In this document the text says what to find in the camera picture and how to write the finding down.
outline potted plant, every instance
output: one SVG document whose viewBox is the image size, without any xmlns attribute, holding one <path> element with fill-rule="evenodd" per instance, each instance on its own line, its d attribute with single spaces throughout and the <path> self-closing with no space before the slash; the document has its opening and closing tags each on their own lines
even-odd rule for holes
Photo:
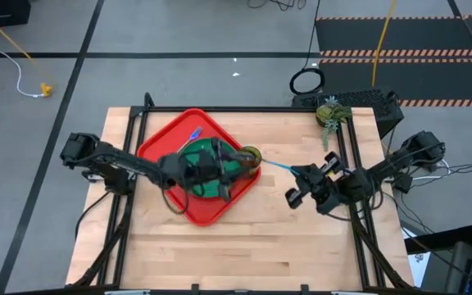
<svg viewBox="0 0 472 295">
<path fill-rule="evenodd" d="M 339 104 L 334 96 L 326 98 L 325 104 L 316 109 L 316 121 L 324 127 L 322 140 L 326 152 L 329 147 L 329 134 L 336 132 L 338 124 L 345 123 L 351 116 L 351 108 Z"/>
</svg>

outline green bowl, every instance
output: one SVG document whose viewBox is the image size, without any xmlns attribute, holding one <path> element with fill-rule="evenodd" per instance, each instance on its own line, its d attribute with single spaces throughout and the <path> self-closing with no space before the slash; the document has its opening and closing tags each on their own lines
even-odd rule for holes
<svg viewBox="0 0 472 295">
<path fill-rule="evenodd" d="M 233 147 L 231 147 L 228 143 L 221 141 L 221 145 L 224 149 L 234 151 Z M 185 154 L 187 160 L 189 160 L 192 164 L 198 163 L 200 160 L 200 156 L 197 153 L 186 155 L 189 152 L 197 152 L 201 150 L 207 150 L 211 153 L 212 156 L 215 155 L 214 150 L 211 146 L 211 139 L 210 138 L 202 138 L 196 141 L 189 143 L 181 152 Z M 237 170 L 240 165 L 237 161 L 224 161 L 223 167 L 225 171 Z M 220 186 L 219 180 L 212 180 L 204 184 L 195 185 L 191 188 L 190 192 L 195 194 L 198 197 L 219 197 L 220 193 L 218 192 L 218 187 Z"/>
</svg>

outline red tray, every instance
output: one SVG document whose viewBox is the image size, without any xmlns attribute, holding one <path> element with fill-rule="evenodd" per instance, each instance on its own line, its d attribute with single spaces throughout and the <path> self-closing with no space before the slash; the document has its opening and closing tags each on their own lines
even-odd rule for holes
<svg viewBox="0 0 472 295">
<path fill-rule="evenodd" d="M 176 152 L 187 141 L 190 134 L 198 127 L 203 128 L 200 138 L 216 137 L 224 140 L 234 149 L 242 146 L 225 130 L 221 128 L 209 115 L 200 109 L 188 109 L 172 120 L 167 126 L 154 134 L 149 140 L 142 144 L 138 150 L 138 157 L 149 161 L 157 161 L 161 156 Z M 195 225 L 206 226 L 214 223 L 232 205 L 234 205 L 245 192 L 253 186 L 260 178 L 261 170 L 250 178 L 241 178 L 230 188 L 232 199 L 224 201 L 221 197 L 200 198 L 188 194 L 188 210 L 184 213 L 190 222 Z M 180 209 L 185 204 L 185 193 L 179 186 L 174 186 L 166 191 L 166 196 Z"/>
</svg>

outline wooden table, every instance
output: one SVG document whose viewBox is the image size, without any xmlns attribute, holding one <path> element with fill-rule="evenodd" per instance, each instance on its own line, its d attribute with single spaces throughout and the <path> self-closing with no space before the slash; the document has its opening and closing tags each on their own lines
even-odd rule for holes
<svg viewBox="0 0 472 295">
<path fill-rule="evenodd" d="M 374 114 L 366 108 L 352 112 L 363 165 L 371 167 L 384 158 Z M 129 108 L 109 109 L 102 141 L 122 148 L 128 114 Z M 145 138 L 177 115 L 149 113 Z M 242 145 L 259 148 L 266 159 L 288 165 L 323 164 L 327 152 L 314 114 L 211 112 L 210 116 Z M 352 159 L 345 133 L 348 158 Z M 134 132 L 134 143 L 137 136 Z M 329 139 L 329 150 L 338 152 L 335 135 Z M 276 166 L 261 168 L 257 185 L 208 227 L 197 227 L 184 216 L 173 215 L 163 203 L 159 188 L 140 177 L 120 286 L 190 289 L 191 284 L 200 284 L 200 289 L 299 290 L 300 284 L 309 284 L 311 290 L 361 290 L 350 224 L 316 213 L 309 196 L 298 209 L 291 210 L 284 193 L 295 187 L 294 178 Z M 391 193 L 390 187 L 384 191 Z M 102 184 L 90 184 L 85 207 L 102 194 Z M 101 251 L 111 200 L 90 211 L 81 223 L 67 283 L 75 282 Z M 348 217 L 345 206 L 333 213 Z M 412 284 L 394 202 L 386 198 L 373 218 L 380 250 Z M 370 284 L 375 285 L 366 248 L 365 253 Z M 107 282 L 111 282 L 115 260 L 113 253 Z"/>
</svg>

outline white cable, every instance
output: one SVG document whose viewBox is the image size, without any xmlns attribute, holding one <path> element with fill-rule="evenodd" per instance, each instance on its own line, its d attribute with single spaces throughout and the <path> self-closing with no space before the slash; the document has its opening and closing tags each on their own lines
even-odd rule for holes
<svg viewBox="0 0 472 295">
<path fill-rule="evenodd" d="M 6 54 L 5 52 L 0 51 L 0 54 L 2 54 L 4 57 L 8 58 L 10 61 L 12 61 L 14 63 L 14 65 L 17 66 L 17 71 L 18 71 L 19 75 L 17 76 L 16 89 L 17 89 L 17 91 L 19 91 L 19 93 L 21 93 L 25 96 L 31 97 L 31 98 L 40 98 L 40 97 L 44 96 L 42 93 L 41 94 L 30 94 L 30 93 L 24 93 L 23 91 L 21 91 L 21 89 L 20 89 L 20 83 L 21 83 L 21 67 L 20 67 L 20 64 L 18 64 L 17 61 L 15 61 L 11 57 L 9 57 L 8 54 Z"/>
<path fill-rule="evenodd" d="M 442 160 L 443 164 L 445 165 L 444 167 L 447 168 L 447 174 L 446 175 L 442 175 L 442 176 L 422 176 L 422 177 L 415 177 L 413 178 L 413 180 L 420 180 L 420 179 L 439 179 L 439 178 L 442 178 L 442 177 L 446 177 L 448 176 L 449 174 L 451 174 L 451 168 L 449 167 L 449 164 L 447 164 L 447 162 L 445 160 Z"/>
</svg>

